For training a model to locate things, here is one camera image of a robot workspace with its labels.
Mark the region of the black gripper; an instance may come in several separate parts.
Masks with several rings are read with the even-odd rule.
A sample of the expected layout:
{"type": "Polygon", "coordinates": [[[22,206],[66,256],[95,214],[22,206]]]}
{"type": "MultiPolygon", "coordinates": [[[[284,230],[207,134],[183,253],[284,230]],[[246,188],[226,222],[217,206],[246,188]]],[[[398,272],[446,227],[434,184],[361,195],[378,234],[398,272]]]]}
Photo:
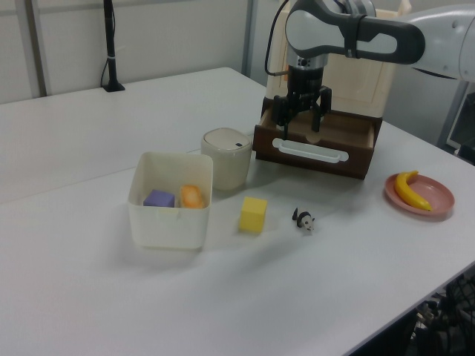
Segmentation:
{"type": "Polygon", "coordinates": [[[322,67],[301,69],[289,67],[287,95],[274,96],[273,122],[283,129],[282,138],[287,139],[289,124],[302,111],[311,109],[314,132],[320,131],[321,120],[331,111],[332,90],[322,85],[322,67]]]}

